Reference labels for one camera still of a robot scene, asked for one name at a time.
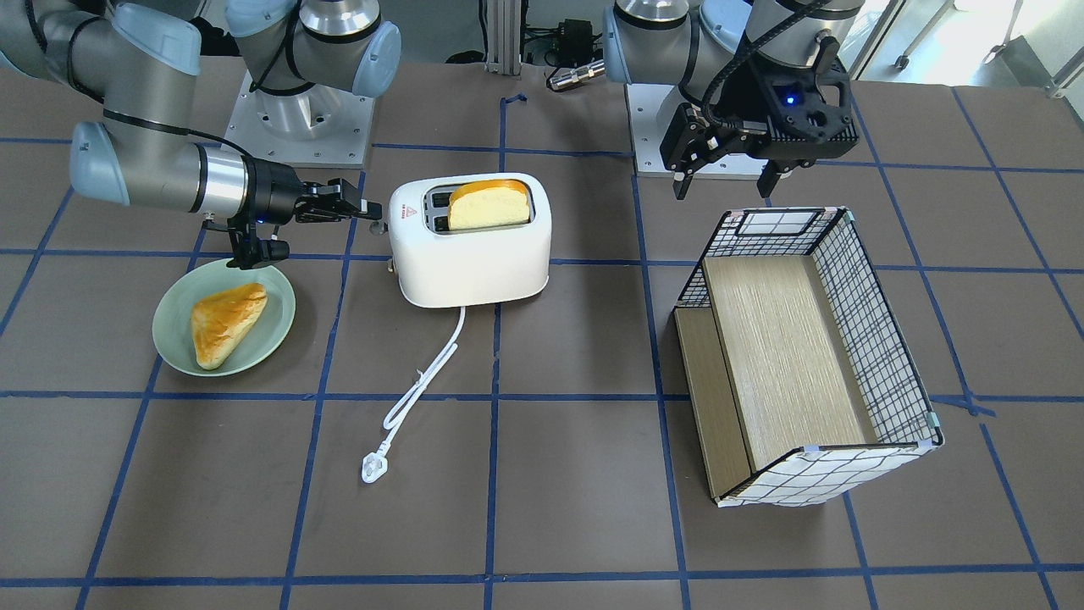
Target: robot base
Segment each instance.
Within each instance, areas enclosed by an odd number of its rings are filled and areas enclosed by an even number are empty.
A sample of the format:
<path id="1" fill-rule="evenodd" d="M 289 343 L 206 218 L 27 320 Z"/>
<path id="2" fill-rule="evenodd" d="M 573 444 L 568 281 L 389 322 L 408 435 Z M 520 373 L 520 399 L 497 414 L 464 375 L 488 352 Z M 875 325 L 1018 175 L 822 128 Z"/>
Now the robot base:
<path id="1" fill-rule="evenodd" d="M 294 167 L 365 169 L 375 100 L 317 85 L 275 98 L 248 92 L 245 74 L 225 138 L 254 156 Z"/>
<path id="2" fill-rule="evenodd" d="M 670 125 L 674 108 L 684 99 L 673 85 L 628 85 L 625 102 L 629 104 L 629 126 L 636 153 L 636 174 L 673 177 L 673 171 L 662 164 L 659 144 Z M 766 161 L 744 154 L 732 154 L 707 165 L 696 172 L 697 178 L 724 180 L 756 180 Z"/>

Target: green plate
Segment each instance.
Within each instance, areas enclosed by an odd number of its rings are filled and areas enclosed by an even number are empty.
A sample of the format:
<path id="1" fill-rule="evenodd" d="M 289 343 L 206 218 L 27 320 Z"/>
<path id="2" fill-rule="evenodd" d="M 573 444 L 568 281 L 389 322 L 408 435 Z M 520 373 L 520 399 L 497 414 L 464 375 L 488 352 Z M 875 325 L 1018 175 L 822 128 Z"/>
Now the green plate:
<path id="1" fill-rule="evenodd" d="M 177 280 L 158 302 L 151 326 L 154 347 L 162 360 L 175 369 L 196 377 L 223 377 L 251 368 L 271 355 L 294 324 L 297 302 L 294 288 L 282 271 L 274 267 L 243 271 L 216 260 L 197 267 Z M 222 366 L 204 371 L 196 364 L 192 342 L 192 307 L 201 298 L 249 282 L 259 282 L 268 293 L 263 313 L 245 339 Z"/>

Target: white toaster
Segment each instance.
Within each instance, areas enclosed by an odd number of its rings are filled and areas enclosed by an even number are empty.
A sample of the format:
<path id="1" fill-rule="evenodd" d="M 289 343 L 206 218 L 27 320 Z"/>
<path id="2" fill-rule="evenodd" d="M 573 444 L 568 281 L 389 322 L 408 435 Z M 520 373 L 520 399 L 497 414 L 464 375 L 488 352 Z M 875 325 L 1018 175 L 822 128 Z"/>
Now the white toaster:
<path id="1" fill-rule="evenodd" d="M 476 180 L 527 185 L 524 224 L 448 230 L 449 195 Z M 542 183 L 516 172 L 408 182 L 391 194 L 386 216 L 391 257 L 403 296 L 418 308 L 459 308 L 538 294 L 550 280 L 550 199 Z"/>

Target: bread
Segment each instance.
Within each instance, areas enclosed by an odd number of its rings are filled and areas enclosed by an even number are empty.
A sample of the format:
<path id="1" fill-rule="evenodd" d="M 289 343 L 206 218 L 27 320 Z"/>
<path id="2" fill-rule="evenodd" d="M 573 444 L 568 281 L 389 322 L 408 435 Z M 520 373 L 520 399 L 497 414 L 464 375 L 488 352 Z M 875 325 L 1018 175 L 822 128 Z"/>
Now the bread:
<path id="1" fill-rule="evenodd" d="M 479 180 L 452 192 L 448 230 L 522 224 L 530 216 L 527 184 L 519 180 Z"/>
<path id="2" fill-rule="evenodd" d="M 192 307 L 192 342 L 196 363 L 215 371 L 248 335 L 268 301 L 267 289 L 246 283 L 205 296 Z"/>

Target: light blue joint cap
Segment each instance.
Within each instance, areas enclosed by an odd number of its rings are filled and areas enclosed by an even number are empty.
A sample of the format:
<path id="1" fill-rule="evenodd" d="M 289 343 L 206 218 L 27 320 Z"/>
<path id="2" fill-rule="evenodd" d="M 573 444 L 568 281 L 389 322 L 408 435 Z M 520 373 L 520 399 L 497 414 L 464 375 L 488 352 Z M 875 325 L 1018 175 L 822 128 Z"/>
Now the light blue joint cap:
<path id="1" fill-rule="evenodd" d="M 391 86 L 402 56 L 402 35 L 396 24 L 384 22 L 376 28 L 365 47 L 365 53 L 353 75 L 354 95 L 379 98 Z"/>
<path id="2" fill-rule="evenodd" d="M 26 74 L 25 72 L 18 69 L 18 66 L 16 66 L 15 64 L 11 63 L 11 60 L 9 60 L 8 56 L 3 54 L 3 51 L 0 51 L 0 66 L 7 67 L 9 69 L 13 69 L 13 70 L 22 74 L 23 76 L 25 76 L 27 78 L 34 78 L 29 74 Z"/>
<path id="3" fill-rule="evenodd" d="M 139 4 L 121 4 L 113 29 L 137 49 L 192 76 L 199 76 L 199 30 L 177 17 Z"/>
<path id="4" fill-rule="evenodd" d="M 131 204 L 113 140 L 101 122 L 75 126 L 68 172 L 77 193 L 120 205 Z"/>
<path id="5" fill-rule="evenodd" d="M 629 80 L 629 67 L 624 65 L 621 35 L 616 20 L 614 7 L 607 7 L 603 11 L 603 61 L 606 62 L 606 78 L 614 82 L 632 82 Z"/>
<path id="6" fill-rule="evenodd" d="M 234 38 L 246 38 L 279 23 L 293 8 L 294 0 L 228 0 L 225 23 Z"/>
<path id="7" fill-rule="evenodd" d="M 752 7 L 745 0 L 704 0 L 700 20 L 715 42 L 733 53 L 738 48 Z"/>

